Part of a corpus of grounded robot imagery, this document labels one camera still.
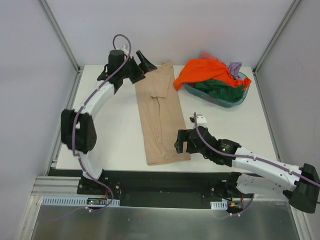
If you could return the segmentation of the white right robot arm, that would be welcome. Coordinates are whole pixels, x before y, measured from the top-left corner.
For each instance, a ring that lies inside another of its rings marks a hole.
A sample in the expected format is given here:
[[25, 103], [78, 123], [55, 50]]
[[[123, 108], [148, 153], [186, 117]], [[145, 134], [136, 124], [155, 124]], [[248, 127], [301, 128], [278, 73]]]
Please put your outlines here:
[[265, 159], [237, 142], [216, 139], [203, 126], [178, 130], [174, 147], [179, 154], [201, 154], [217, 165], [251, 172], [251, 175], [230, 173], [224, 185], [230, 197], [239, 194], [283, 195], [297, 210], [308, 214], [316, 211], [320, 177], [311, 164], [297, 166]]

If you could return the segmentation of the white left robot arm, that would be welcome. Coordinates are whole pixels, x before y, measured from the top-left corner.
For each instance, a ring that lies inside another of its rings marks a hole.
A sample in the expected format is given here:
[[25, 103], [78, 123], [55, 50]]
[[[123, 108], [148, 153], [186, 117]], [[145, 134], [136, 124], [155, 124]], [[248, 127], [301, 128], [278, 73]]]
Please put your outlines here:
[[86, 99], [74, 109], [64, 109], [60, 114], [60, 139], [72, 152], [82, 170], [83, 185], [96, 195], [109, 194], [111, 189], [100, 179], [103, 167], [94, 149], [98, 140], [94, 119], [103, 107], [123, 85], [125, 79], [135, 84], [155, 71], [152, 64], [141, 51], [136, 52], [137, 63], [129, 50], [113, 49], [108, 62], [97, 77], [93, 89]]

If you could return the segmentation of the beige t shirt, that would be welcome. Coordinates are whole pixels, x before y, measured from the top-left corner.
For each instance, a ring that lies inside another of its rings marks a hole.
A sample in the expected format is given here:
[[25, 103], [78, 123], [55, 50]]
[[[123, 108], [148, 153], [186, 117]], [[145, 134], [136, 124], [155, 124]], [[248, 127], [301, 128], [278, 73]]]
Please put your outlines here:
[[146, 73], [135, 83], [146, 163], [149, 166], [184, 162], [189, 153], [177, 153], [178, 130], [186, 128], [180, 98], [174, 88], [172, 62]]

